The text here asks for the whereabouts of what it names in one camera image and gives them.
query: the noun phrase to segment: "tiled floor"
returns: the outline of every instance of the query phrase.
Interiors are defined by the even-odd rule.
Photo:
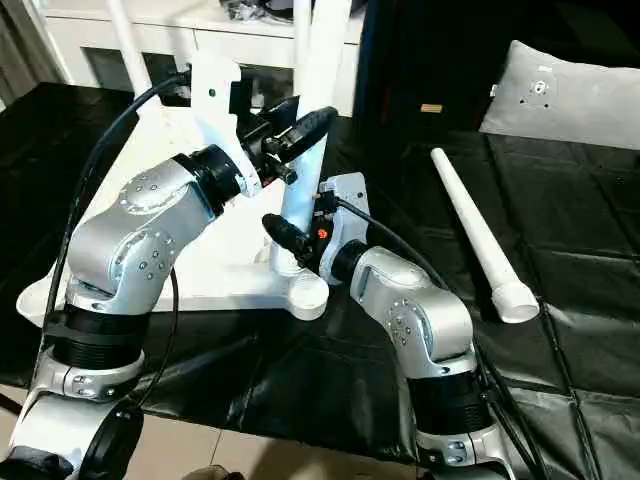
[[[25,392],[0,386],[22,403]],[[15,418],[0,410],[0,444]],[[179,480],[210,463],[242,472],[248,480],[413,480],[415,469],[296,442],[147,416],[127,480]]]

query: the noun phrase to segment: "black tarp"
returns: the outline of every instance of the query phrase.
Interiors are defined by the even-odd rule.
[[[0,115],[0,381],[29,379],[39,335],[15,313],[16,295],[50,267],[75,176],[128,100],[43,85]],[[433,146],[445,148],[540,298],[535,321],[497,321],[429,160]],[[638,152],[479,133],[407,135],[341,119],[324,174],[349,171],[365,174],[372,214],[428,255],[466,303],[534,424],[553,478],[640,478]],[[169,314],[152,317],[150,372],[169,321]],[[145,407],[380,459],[414,455],[391,344],[344,288],[309,323],[279,311],[183,313],[170,365]]]

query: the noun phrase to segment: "white pipe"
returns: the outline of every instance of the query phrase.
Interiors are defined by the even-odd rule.
[[[540,311],[533,293],[516,275],[444,151],[434,148],[431,158],[489,280],[491,300],[500,318],[505,323],[531,320]]]
[[[309,51],[311,0],[293,0],[293,28],[296,55],[296,65],[293,70],[293,91],[299,95],[302,91],[304,63]]]
[[[133,93],[137,97],[151,88],[151,78],[149,77],[142,53],[136,43],[131,21],[129,20],[122,0],[107,0],[107,6],[111,14],[111,23],[113,24],[118,42],[120,43],[122,58],[127,68],[131,84],[133,85]],[[159,107],[160,99],[154,97],[146,103],[146,105],[149,104]]]
[[[315,4],[298,118],[333,104],[350,10],[351,0],[322,0]],[[318,190],[325,145],[326,137],[296,159],[298,179],[284,193],[282,216],[303,232],[309,230],[311,223],[313,195]],[[293,256],[276,244],[271,250],[271,262],[281,274],[299,270]]]

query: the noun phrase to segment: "wire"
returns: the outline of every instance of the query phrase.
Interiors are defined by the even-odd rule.
[[[542,452],[540,451],[540,447],[537,442],[533,438],[533,432],[531,431],[531,427],[529,426],[529,422],[527,421],[524,413],[516,403],[513,395],[509,391],[509,387],[507,386],[507,382],[505,381],[502,374],[498,371],[496,366],[489,361],[487,355],[480,348],[480,346],[476,342],[476,352],[480,358],[480,363],[484,365],[488,370],[491,376],[493,377],[494,384],[497,388],[498,393],[501,395],[503,401],[505,401],[508,407],[511,409],[511,416],[515,420],[518,428],[522,432],[522,436],[524,437],[527,445],[529,446],[529,450],[531,450],[531,455],[535,464],[537,465],[537,470],[540,478],[544,480],[549,480],[551,477],[549,476],[549,471],[547,470],[547,466],[544,462],[544,458],[542,456]]]
[[[149,386],[145,390],[145,392],[140,397],[140,400],[137,402],[137,406],[142,408],[144,402],[147,401],[151,392],[156,387],[162,375],[164,374],[164,370],[167,368],[167,363],[169,363],[169,355],[171,354],[171,350],[173,349],[173,342],[176,337],[176,332],[178,331],[178,315],[180,312],[180,294],[178,292],[178,277],[176,276],[175,269],[171,269],[170,273],[171,277],[171,289],[173,291],[173,322],[171,323],[171,331],[169,332],[169,339],[167,340],[167,346],[164,351],[164,355],[162,357],[162,363],[160,363],[160,367],[156,370],[156,374],[151,379]]]
[[[378,220],[375,220],[373,217],[363,212],[362,210],[357,208],[355,205],[347,202],[346,200],[343,200],[340,197],[335,197],[335,202],[336,202],[336,205],[346,208],[351,213],[366,220],[371,225],[373,225],[378,230],[380,230],[385,235],[387,235],[390,239],[396,242],[399,246],[401,246],[407,253],[409,253],[413,257],[414,261],[422,269],[424,269],[429,274],[429,276],[431,276],[431,278],[434,280],[434,283],[437,286],[439,286],[444,290],[451,291],[446,281],[440,276],[440,274],[435,270],[435,268],[431,265],[431,263],[420,252],[418,252],[411,245],[409,245],[404,239],[402,239],[402,237],[400,237],[397,233],[395,233],[393,230],[391,230],[389,227],[382,224]],[[474,341],[474,345],[476,346],[476,351],[480,358],[479,364],[480,364],[481,374],[484,376],[485,381],[489,383],[489,378],[486,375],[486,371],[484,371],[484,368],[486,367],[489,370],[489,373],[491,374],[491,377],[494,380],[495,387],[497,388],[497,392],[500,395],[500,397],[503,399],[503,401],[506,401],[509,408],[511,409],[512,416],[514,417],[516,424],[518,425],[518,427],[520,428],[520,431],[522,432],[522,436],[524,437],[525,441],[527,442],[527,445],[529,446],[529,449],[531,450],[531,455],[529,455],[529,453],[526,451],[523,443],[518,438],[515,429],[513,428],[511,423],[509,423],[509,419],[506,415],[505,410],[503,410],[502,406],[499,405],[498,402],[494,400],[492,401],[492,404],[494,405],[494,412],[496,412],[496,417],[498,417],[498,421],[507,432],[507,435],[509,435],[509,438],[511,439],[514,446],[518,450],[518,453],[520,453],[520,456],[522,457],[523,461],[529,468],[529,471],[534,475],[536,475],[536,473],[534,472],[537,472],[536,477],[540,478],[541,480],[549,480],[551,477],[549,476],[549,472],[547,471],[546,464],[544,463],[544,458],[542,457],[542,453],[540,452],[540,448],[536,443],[536,441],[534,440],[533,433],[531,432],[529,423],[527,422],[524,414],[522,413],[522,410],[520,409],[520,407],[514,400],[513,396],[511,395],[511,392],[509,391],[509,387],[507,386],[506,381],[504,380],[504,377],[502,377],[502,375],[500,374],[498,369],[495,367],[495,365],[484,354],[484,352],[478,345],[477,341]]]
[[[423,255],[420,254],[420,252],[418,252],[415,248],[413,248],[406,241],[404,241],[404,239],[400,235],[398,235],[396,232],[391,230],[386,225],[380,223],[375,218],[371,217],[371,215],[369,215],[368,213],[363,212],[362,210],[360,210],[355,205],[347,202],[346,200],[343,200],[340,197],[336,197],[336,203],[337,203],[337,205],[346,208],[347,210],[349,210],[354,215],[357,215],[358,217],[362,218],[363,220],[366,220],[367,222],[369,222],[369,224],[373,225],[379,231],[381,231],[386,236],[388,236],[390,239],[392,239],[394,242],[396,242],[409,255],[411,255],[413,257],[413,260],[425,272],[427,272],[427,274],[431,277],[431,279],[436,284],[436,286],[438,286],[438,287],[440,287],[440,288],[442,288],[444,290],[451,290],[449,288],[449,286],[447,285],[447,282],[444,281],[444,278],[442,278],[440,276],[440,274],[437,272],[437,270],[435,268],[433,268],[433,266],[431,265],[431,262],[429,262]]]
[[[100,157],[104,153],[105,149],[110,145],[111,137],[122,127],[123,122],[133,115],[138,108],[144,105],[147,101],[153,98],[156,94],[160,93],[164,89],[173,86],[174,84],[184,82],[190,76],[190,72],[180,72],[166,80],[154,85],[146,92],[142,93],[139,97],[135,98],[131,105],[129,105],[113,123],[105,130],[100,139],[96,142],[87,158],[86,163],[80,173],[80,178],[76,184],[71,206],[69,207],[69,216],[67,217],[67,224],[65,226],[64,234],[62,235],[62,241],[60,243],[60,250],[58,251],[58,257],[56,258],[55,267],[53,269],[53,275],[51,279],[51,287],[49,288],[49,295],[47,297],[47,306],[45,308],[45,321],[53,313],[56,306],[56,297],[58,296],[58,289],[60,288],[60,281],[62,279],[62,272],[64,271],[64,263],[67,258],[67,252],[69,250],[69,242],[71,241],[71,235],[75,229],[78,221],[80,220],[80,207],[83,199],[86,195],[87,185],[89,179],[93,176],[96,167],[98,166]]]

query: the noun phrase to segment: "pipe end cap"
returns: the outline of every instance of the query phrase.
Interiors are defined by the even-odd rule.
[[[493,290],[491,301],[504,323],[527,322],[540,313],[533,292],[522,282],[511,282]]]

